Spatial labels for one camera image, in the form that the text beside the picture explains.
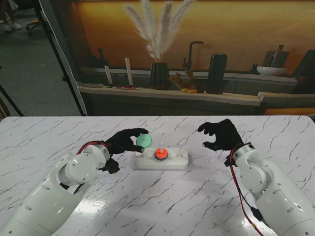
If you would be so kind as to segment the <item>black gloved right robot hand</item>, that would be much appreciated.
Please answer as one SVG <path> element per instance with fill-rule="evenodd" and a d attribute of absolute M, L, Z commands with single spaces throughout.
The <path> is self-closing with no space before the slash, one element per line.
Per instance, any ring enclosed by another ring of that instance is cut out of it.
<path fill-rule="evenodd" d="M 235 125 L 229 119 L 220 122 L 206 122 L 200 125 L 198 132 L 203 132 L 204 135 L 215 135 L 214 142 L 204 142 L 202 145 L 210 150 L 233 150 L 235 147 L 243 145 L 241 136 L 239 135 Z"/>

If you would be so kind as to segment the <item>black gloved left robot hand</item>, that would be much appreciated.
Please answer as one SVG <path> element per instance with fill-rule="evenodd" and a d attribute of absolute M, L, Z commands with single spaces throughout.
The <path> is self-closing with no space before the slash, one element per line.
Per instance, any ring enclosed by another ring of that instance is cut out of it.
<path fill-rule="evenodd" d="M 125 151 L 142 153 L 144 148 L 135 145 L 131 137 L 139 137 L 142 134 L 148 134 L 149 131 L 143 128 L 124 129 L 117 132 L 111 138 L 105 141 L 109 147 L 110 154 L 121 154 Z"/>

